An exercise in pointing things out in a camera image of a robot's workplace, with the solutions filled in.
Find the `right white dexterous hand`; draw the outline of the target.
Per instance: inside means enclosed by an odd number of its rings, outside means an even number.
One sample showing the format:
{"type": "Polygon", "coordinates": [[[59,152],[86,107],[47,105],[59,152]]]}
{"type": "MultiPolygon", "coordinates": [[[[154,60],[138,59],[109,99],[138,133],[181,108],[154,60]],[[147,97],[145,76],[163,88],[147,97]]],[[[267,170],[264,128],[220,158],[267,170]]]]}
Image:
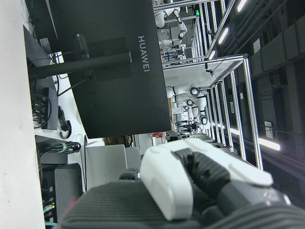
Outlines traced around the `right white dexterous hand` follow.
{"type": "Polygon", "coordinates": [[[140,177],[87,191],[59,229],[302,229],[305,212],[273,178],[196,138],[152,146],[140,177]]]}

